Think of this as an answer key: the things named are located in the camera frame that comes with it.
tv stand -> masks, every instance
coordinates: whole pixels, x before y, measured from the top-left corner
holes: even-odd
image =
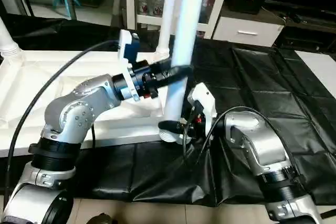
[[[288,17],[291,10],[298,19]],[[331,15],[288,9],[261,9],[256,15],[223,5],[213,39],[309,52],[336,52],[336,22]]]
[[[286,12],[273,11],[276,15],[285,16]],[[298,11],[296,16],[299,22],[290,17],[286,25],[275,41],[279,48],[304,50],[310,52],[336,52],[336,16],[330,19],[332,14],[316,15]]]

white platform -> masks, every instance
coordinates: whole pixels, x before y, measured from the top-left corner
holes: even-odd
[[[7,156],[10,141],[29,103],[44,83],[77,51],[24,51],[22,62],[5,59],[0,65],[0,157]],[[138,60],[154,62],[154,53],[140,53]],[[101,74],[120,74],[116,52],[90,52],[69,67],[42,95],[27,118],[16,143],[15,155],[27,155],[44,126],[44,110],[56,97],[68,94],[86,79]],[[159,139],[158,122],[163,115],[167,88],[159,98],[140,102],[123,101],[121,106],[101,114],[95,123],[97,146],[118,145]],[[89,131],[82,148],[92,144]]]

white pipe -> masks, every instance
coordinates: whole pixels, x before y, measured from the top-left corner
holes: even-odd
[[[156,54],[160,58],[169,57],[169,39],[174,17],[174,6],[175,0],[164,0],[160,38],[158,47],[156,48]]]
[[[190,65],[191,63],[201,5],[202,0],[182,0],[174,43],[172,67]],[[187,78],[169,86],[164,108],[165,120],[178,121],[181,118],[186,84]],[[168,131],[160,131],[160,138],[166,142],[181,142],[178,134]]]
[[[0,54],[4,58],[15,57],[19,53],[20,49],[9,34],[4,22],[0,18]]]

white frame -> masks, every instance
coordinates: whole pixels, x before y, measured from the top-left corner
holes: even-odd
[[[180,4],[181,0],[175,1],[175,11],[174,11],[174,21],[172,25],[172,34],[174,34],[175,27],[177,24],[177,19],[179,16],[179,10],[180,10]],[[207,24],[198,23],[197,30],[198,31],[204,31],[205,35],[204,38],[211,39],[214,29],[216,26],[216,22],[219,17],[219,13],[221,11],[222,5],[224,3],[224,0],[215,0],[209,21]],[[126,6],[127,6],[127,29],[136,29],[136,23],[135,23],[135,8],[134,8],[134,0],[126,0]],[[162,18],[161,17],[153,17],[153,16],[146,16],[146,15],[137,15],[137,23],[140,24],[148,24],[148,25],[161,25]]]

drawer handle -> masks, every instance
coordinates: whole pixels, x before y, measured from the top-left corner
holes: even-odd
[[[239,34],[245,34],[245,35],[252,35],[252,36],[258,36],[257,33],[253,33],[251,31],[238,31]]]

